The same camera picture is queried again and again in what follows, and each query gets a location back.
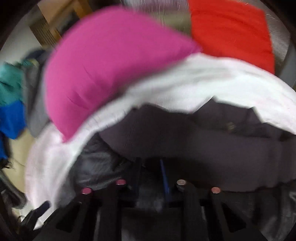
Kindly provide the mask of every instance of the red pillow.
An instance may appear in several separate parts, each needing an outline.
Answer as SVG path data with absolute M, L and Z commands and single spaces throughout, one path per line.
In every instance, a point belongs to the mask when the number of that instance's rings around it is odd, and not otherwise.
M 188 0 L 192 36 L 203 53 L 244 60 L 274 74 L 265 14 L 233 0 Z

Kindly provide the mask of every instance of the dark gray garment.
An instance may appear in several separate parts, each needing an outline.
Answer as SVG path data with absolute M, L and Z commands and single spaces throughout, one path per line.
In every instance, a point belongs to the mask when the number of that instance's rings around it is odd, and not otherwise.
M 102 189 L 123 175 L 128 180 L 131 165 L 95 134 L 71 168 L 60 190 L 58 206 L 68 204 L 84 187 Z M 255 192 L 225 193 L 227 201 L 257 225 L 269 241 L 283 241 L 295 224 L 296 181 Z M 122 240 L 180 241 L 180 210 L 164 211 L 163 203 L 161 177 L 144 168 L 137 208 L 122 213 Z
M 100 136 L 130 160 L 175 158 L 183 179 L 206 187 L 254 191 L 296 179 L 295 135 L 213 100 L 191 115 L 142 106 Z
M 26 57 L 26 59 L 34 58 L 38 62 L 37 65 L 24 69 L 23 101 L 27 127 L 33 137 L 37 137 L 49 122 L 44 102 L 46 89 L 43 75 L 50 53 L 51 50 L 37 50 Z

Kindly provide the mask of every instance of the wooden furniture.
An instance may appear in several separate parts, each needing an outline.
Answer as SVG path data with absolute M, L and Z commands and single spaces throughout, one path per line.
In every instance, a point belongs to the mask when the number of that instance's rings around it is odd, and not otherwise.
M 75 12 L 79 18 L 92 13 L 87 0 L 42 0 L 38 3 L 38 7 L 56 40 L 61 38 L 57 27 L 71 12 Z

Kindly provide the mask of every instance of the floor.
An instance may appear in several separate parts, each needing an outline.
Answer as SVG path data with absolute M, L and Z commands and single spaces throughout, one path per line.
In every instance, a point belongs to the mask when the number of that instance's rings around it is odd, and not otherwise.
M 25 16 L 15 27 L 0 51 L 0 65 L 4 62 L 20 61 L 30 50 L 40 47 L 39 42 L 28 27 L 28 16 Z M 27 155 L 34 138 L 25 130 L 17 140 L 10 140 L 13 156 L 10 161 L 13 168 L 4 169 L 11 182 L 25 192 L 24 173 Z

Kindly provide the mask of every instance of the white blanket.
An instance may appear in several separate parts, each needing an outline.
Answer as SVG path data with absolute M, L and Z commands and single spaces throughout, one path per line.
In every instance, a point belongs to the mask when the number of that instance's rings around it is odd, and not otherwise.
M 121 97 L 100 108 L 62 143 L 49 124 L 33 145 L 26 169 L 26 194 L 34 208 L 49 200 L 56 208 L 58 192 L 84 145 L 95 132 L 120 121 L 133 107 L 153 103 L 168 111 L 191 113 L 209 99 L 240 107 L 255 107 L 262 122 L 296 134 L 296 93 L 286 83 L 249 63 L 193 54 L 182 63 L 139 80 Z

